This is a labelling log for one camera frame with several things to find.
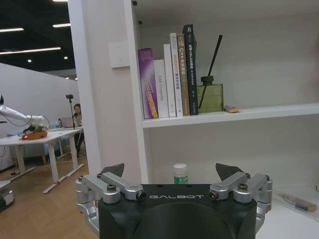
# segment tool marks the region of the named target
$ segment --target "shelf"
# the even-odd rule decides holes
[[[143,128],[315,114],[319,114],[319,103],[241,109],[240,112],[234,114],[215,112],[199,114],[197,116],[145,119],[143,120]]]
[[[134,6],[145,26],[185,25],[228,19],[254,19],[315,13],[318,0],[138,0]]]

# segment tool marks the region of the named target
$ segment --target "table leg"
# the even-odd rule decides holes
[[[19,171],[20,173],[17,174],[16,176],[10,178],[10,181],[13,181],[19,177],[21,177],[22,175],[32,171],[34,168],[29,168],[28,170],[25,169],[25,165],[24,165],[24,161],[23,161],[23,146],[22,145],[16,145],[15,146],[15,153],[16,153],[16,158],[18,161],[18,167],[19,167]]]
[[[74,135],[70,135],[69,141],[70,141],[70,148],[71,148],[73,169],[77,169],[77,168],[78,168],[78,159],[77,159],[77,156],[76,156],[76,148],[75,148],[75,142],[74,142]]]
[[[50,156],[50,165],[51,165],[51,171],[52,171],[52,178],[53,178],[53,182],[56,183],[59,180],[59,176],[58,176],[58,170],[56,168],[54,146],[53,146],[53,142],[52,141],[48,143],[48,147],[49,147],[49,156]]]
[[[63,148],[62,148],[61,138],[59,138],[59,146],[60,146],[60,153],[61,153],[61,156],[62,156],[63,155]]]
[[[24,173],[25,172],[25,165],[24,165],[24,161],[23,161],[23,146],[17,145],[15,147],[15,153],[16,153],[16,158],[18,160],[19,171],[20,171],[20,173]]]
[[[43,165],[46,164],[46,158],[45,158],[45,155],[42,155],[42,162],[43,162]]]

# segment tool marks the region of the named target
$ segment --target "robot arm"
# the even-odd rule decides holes
[[[10,109],[9,107],[6,107],[3,105],[3,97],[0,94],[0,114],[2,116],[8,117],[8,118],[13,118],[16,120],[21,120],[25,123],[28,124],[40,124],[41,122],[44,121],[44,117],[43,116],[25,116],[23,114],[21,114],[18,111],[15,111],[13,109]]]

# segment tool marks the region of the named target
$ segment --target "purple book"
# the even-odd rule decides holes
[[[150,48],[139,50],[140,78],[144,118],[158,118],[158,102],[156,96],[153,50]]]

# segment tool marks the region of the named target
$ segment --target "white bookshelf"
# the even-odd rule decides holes
[[[171,183],[180,161],[194,183],[218,181],[215,162],[268,173],[280,186],[319,180],[318,12],[317,0],[125,0],[143,183]],[[223,34],[213,75],[224,85],[226,105],[241,111],[144,120],[137,51],[150,47],[162,59],[169,33],[190,23],[197,83]],[[296,177],[301,158],[304,172]],[[290,174],[282,175],[286,164]]]
[[[255,120],[265,118],[303,116],[319,114],[319,103],[290,106],[259,107],[241,109],[238,113],[214,112],[197,116],[173,117],[143,120],[143,128],[187,125],[198,123],[226,122],[237,120]]]

